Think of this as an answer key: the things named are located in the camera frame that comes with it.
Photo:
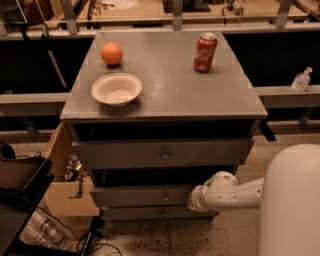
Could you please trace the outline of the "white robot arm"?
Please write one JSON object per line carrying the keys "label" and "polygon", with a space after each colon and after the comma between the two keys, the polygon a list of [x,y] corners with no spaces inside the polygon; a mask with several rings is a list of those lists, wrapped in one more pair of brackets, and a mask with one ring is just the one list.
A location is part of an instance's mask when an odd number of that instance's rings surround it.
{"label": "white robot arm", "polygon": [[220,171],[190,192],[188,207],[198,212],[258,208],[258,256],[320,256],[320,146],[282,150],[264,177],[245,184]]}

